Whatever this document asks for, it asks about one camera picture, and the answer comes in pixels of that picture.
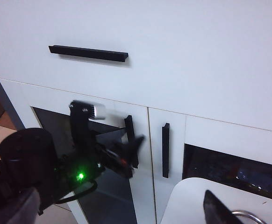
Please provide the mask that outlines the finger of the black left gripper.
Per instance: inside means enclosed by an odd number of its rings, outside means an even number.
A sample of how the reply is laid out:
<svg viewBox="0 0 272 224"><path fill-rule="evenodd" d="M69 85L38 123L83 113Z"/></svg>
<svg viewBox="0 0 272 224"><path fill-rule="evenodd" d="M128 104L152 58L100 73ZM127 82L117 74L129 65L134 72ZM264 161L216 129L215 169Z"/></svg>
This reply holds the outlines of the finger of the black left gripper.
<svg viewBox="0 0 272 224"><path fill-rule="evenodd" d="M144 141L144 136L138 136L128 143L119 143L119 157L122 159L134 159Z"/></svg>
<svg viewBox="0 0 272 224"><path fill-rule="evenodd" d="M133 177L133 168L131 164L129 164L126 159L116 153L107 151L103 155L103 164L105 167L126 179Z"/></svg>

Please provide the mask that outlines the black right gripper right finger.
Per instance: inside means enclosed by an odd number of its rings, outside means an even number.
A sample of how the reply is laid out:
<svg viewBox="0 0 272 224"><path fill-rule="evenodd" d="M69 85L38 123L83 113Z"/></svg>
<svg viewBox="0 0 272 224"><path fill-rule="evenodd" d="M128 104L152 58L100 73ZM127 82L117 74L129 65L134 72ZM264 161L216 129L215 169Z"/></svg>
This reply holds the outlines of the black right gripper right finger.
<svg viewBox="0 0 272 224"><path fill-rule="evenodd" d="M210 190L205 191L203 209L207 224L242 224Z"/></svg>

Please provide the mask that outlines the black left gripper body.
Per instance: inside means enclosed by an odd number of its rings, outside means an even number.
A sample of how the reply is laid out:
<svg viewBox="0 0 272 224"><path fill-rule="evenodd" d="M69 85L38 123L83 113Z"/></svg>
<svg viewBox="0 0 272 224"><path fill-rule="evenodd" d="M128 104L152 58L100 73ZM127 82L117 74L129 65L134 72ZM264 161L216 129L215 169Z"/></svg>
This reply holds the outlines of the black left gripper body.
<svg viewBox="0 0 272 224"><path fill-rule="evenodd" d="M57 143L57 182L63 187L77 187L98 178L105 170L103 150L105 146L96 143L94 148L81 153L72 141Z"/></svg>

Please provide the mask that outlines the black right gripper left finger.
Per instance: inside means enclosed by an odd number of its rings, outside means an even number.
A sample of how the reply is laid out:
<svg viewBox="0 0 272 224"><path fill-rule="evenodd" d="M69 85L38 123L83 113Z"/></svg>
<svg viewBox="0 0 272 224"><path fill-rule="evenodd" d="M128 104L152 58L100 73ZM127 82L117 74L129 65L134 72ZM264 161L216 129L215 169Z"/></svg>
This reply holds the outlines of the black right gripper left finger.
<svg viewBox="0 0 272 224"><path fill-rule="evenodd" d="M1 224L34 224L41 204L35 188L22 191L3 207L0 214Z"/></svg>

